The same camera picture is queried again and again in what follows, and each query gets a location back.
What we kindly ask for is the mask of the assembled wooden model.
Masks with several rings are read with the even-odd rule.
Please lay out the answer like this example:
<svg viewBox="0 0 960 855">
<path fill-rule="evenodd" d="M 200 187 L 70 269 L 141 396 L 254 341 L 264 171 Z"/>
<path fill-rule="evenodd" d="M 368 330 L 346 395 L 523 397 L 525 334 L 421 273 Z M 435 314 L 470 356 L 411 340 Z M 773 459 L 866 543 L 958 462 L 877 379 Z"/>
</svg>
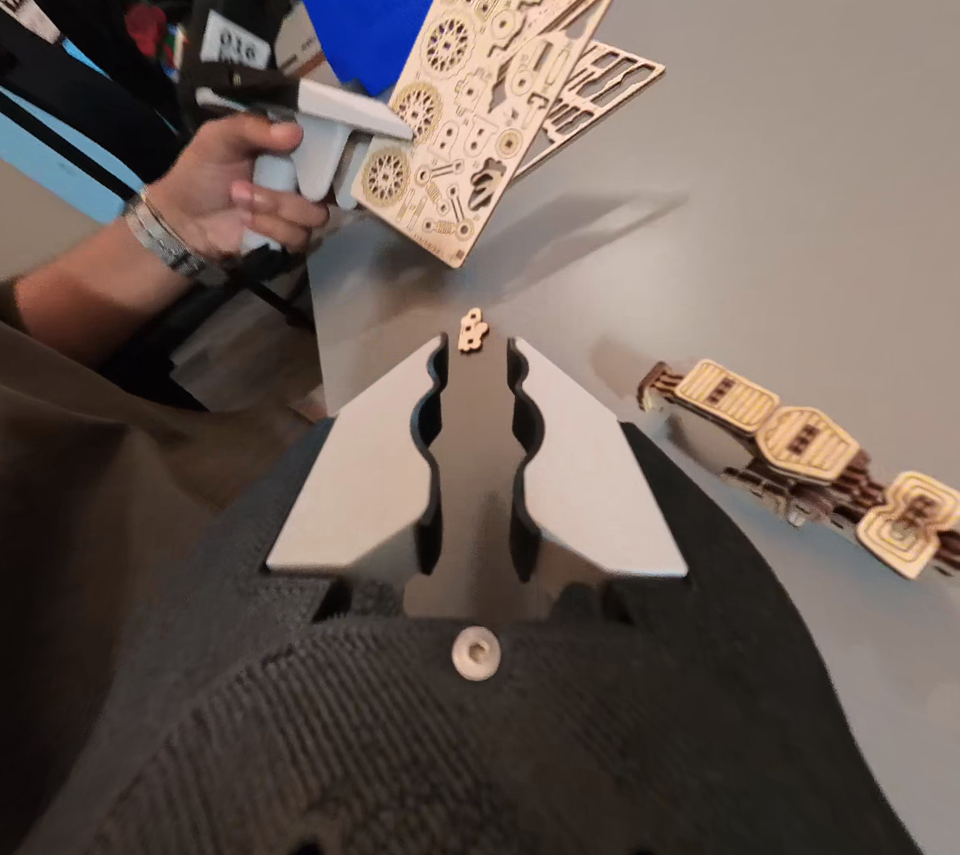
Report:
<svg viewBox="0 0 960 855">
<path fill-rule="evenodd" d="M 907 581 L 928 570 L 958 576 L 958 490 L 913 470 L 878 481 L 870 454 L 821 409 L 786 405 L 708 358 L 685 372 L 659 361 L 636 399 L 644 412 L 673 406 L 736 442 L 750 458 L 721 479 L 793 528 L 830 528 Z"/>
</svg>

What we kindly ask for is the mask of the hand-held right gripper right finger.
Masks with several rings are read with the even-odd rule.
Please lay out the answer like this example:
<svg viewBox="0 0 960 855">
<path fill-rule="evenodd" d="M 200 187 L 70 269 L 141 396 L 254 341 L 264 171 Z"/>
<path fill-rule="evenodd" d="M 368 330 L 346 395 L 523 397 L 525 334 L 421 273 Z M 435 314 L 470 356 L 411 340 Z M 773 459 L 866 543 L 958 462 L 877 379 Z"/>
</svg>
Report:
<svg viewBox="0 0 960 855">
<path fill-rule="evenodd" d="M 522 449 L 510 560 L 522 584 L 689 574 L 618 417 L 521 337 L 507 342 L 511 432 Z"/>
</svg>

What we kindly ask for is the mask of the person's left hand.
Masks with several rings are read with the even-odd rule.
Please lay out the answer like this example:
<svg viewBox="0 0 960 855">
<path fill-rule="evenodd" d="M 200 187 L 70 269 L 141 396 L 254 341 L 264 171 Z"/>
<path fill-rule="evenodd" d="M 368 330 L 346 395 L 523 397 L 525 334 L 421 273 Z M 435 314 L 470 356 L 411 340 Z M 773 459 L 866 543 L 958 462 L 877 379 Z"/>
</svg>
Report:
<svg viewBox="0 0 960 855">
<path fill-rule="evenodd" d="M 328 206 L 254 182 L 260 156 L 288 155 L 303 136 L 297 123 L 253 113 L 207 121 L 171 169 L 150 184 L 147 197 L 186 248 L 204 259 L 239 256 L 248 233 L 304 251 L 327 226 Z"/>
</svg>

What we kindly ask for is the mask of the wooden puzzle parts sheet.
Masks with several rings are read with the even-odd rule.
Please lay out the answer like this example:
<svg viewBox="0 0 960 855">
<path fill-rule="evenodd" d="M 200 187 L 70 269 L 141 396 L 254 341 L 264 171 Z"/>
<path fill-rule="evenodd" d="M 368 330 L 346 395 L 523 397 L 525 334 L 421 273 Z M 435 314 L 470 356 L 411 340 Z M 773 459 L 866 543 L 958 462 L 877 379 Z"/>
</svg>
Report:
<svg viewBox="0 0 960 855">
<path fill-rule="evenodd" d="M 370 214 L 452 269 L 487 227 L 613 0 L 556 38 L 543 85 L 511 95 L 507 66 L 543 0 L 433 0 L 391 92 L 413 141 L 375 139 L 353 186 Z"/>
</svg>

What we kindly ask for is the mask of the emptied wooden frame sheet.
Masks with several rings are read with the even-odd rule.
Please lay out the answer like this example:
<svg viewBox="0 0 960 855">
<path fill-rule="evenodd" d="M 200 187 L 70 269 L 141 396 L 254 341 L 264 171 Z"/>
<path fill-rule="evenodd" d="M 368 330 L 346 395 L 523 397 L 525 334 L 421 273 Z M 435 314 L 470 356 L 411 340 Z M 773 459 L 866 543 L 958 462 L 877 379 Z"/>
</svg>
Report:
<svg viewBox="0 0 960 855">
<path fill-rule="evenodd" d="M 658 81 L 666 66 L 593 40 L 542 123 L 537 141 L 512 177 L 520 181 Z"/>
</svg>

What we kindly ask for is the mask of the black white marker board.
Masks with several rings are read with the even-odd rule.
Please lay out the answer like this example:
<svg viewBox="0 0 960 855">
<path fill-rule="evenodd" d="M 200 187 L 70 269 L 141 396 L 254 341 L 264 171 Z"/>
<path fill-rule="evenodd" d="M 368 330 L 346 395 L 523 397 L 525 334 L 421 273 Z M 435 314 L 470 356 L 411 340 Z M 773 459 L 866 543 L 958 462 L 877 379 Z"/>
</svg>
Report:
<svg viewBox="0 0 960 855">
<path fill-rule="evenodd" d="M 52 45 L 63 43 L 63 34 L 35 0 L 1 0 L 1 9 L 36 37 Z"/>
</svg>

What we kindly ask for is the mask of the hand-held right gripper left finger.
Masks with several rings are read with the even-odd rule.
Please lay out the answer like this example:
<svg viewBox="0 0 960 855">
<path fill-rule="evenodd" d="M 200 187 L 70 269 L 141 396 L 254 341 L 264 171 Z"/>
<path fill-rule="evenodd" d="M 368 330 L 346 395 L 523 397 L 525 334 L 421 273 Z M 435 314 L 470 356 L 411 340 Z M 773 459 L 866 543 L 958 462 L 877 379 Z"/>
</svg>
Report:
<svg viewBox="0 0 960 855">
<path fill-rule="evenodd" d="M 333 417 L 268 552 L 272 574 L 347 584 L 430 576 L 443 545 L 441 480 L 450 345 L 438 334 Z"/>
</svg>

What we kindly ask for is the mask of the person's left forearm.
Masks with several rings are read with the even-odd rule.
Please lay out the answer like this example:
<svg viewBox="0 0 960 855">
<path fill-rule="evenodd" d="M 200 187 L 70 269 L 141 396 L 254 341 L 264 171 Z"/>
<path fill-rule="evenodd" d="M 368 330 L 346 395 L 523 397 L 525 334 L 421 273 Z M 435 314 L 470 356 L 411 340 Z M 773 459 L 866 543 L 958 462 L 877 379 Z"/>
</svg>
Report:
<svg viewBox="0 0 960 855">
<path fill-rule="evenodd" d="M 1 321 L 97 368 L 197 285 L 119 217 L 51 261 L 3 280 Z"/>
</svg>

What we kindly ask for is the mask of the grey desk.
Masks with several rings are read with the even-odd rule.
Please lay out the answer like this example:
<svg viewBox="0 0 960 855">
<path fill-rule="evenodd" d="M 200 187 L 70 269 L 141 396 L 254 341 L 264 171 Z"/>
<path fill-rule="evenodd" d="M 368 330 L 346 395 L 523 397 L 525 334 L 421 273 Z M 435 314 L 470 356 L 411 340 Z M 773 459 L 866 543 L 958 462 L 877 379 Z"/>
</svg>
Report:
<svg viewBox="0 0 960 855">
<path fill-rule="evenodd" d="M 464 268 L 356 219 L 309 261 L 331 411 L 465 309 L 450 351 L 445 551 L 410 613 L 536 612 L 507 533 L 522 449 L 506 340 L 635 422 L 750 537 L 807 622 L 873 773 L 926 853 L 958 853 L 958 577 L 910 582 L 714 476 L 736 448 L 639 410 L 709 358 L 834 418 L 875 475 L 958 488 L 958 0 L 614 0 L 597 36 L 666 66 L 511 187 Z"/>
</svg>

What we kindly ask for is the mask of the person's brown clothing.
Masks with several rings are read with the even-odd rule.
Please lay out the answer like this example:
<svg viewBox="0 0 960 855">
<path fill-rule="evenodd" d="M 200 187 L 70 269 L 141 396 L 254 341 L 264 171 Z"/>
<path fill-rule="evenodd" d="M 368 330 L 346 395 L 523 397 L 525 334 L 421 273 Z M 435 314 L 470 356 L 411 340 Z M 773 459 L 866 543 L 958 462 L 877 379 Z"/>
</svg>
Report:
<svg viewBox="0 0 960 855">
<path fill-rule="evenodd" d="M 343 853 L 338 578 L 269 573 L 333 421 L 126 393 L 2 324 L 2 853 Z"/>
</svg>

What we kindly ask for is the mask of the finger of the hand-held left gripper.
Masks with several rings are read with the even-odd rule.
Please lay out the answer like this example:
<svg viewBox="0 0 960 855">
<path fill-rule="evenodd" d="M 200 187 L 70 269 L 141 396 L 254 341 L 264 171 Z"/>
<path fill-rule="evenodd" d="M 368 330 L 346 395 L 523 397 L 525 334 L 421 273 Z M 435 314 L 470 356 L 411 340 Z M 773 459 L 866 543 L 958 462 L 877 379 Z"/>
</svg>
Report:
<svg viewBox="0 0 960 855">
<path fill-rule="evenodd" d="M 348 139 L 410 143 L 414 138 L 411 126 L 381 101 L 308 79 L 299 82 L 296 117 L 302 139 L 295 174 L 308 201 L 333 200 L 333 177 Z"/>
<path fill-rule="evenodd" d="M 354 210 L 354 183 L 364 168 L 373 139 L 347 139 L 333 177 L 333 201 L 343 211 Z"/>
</svg>

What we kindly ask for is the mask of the engraved wooden puzzle sheet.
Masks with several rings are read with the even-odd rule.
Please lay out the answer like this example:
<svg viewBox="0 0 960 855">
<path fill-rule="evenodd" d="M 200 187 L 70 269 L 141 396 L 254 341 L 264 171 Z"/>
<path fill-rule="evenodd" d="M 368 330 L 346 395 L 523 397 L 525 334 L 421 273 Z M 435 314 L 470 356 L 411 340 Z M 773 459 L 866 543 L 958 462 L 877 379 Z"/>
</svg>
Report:
<svg viewBox="0 0 960 855">
<path fill-rule="evenodd" d="M 511 58 L 507 66 L 508 93 L 527 96 L 544 85 L 549 74 L 554 49 L 562 49 L 564 42 L 556 38 L 565 35 L 580 16 L 600 0 L 543 0 L 526 13 L 526 20 L 518 38 L 511 43 Z"/>
</svg>

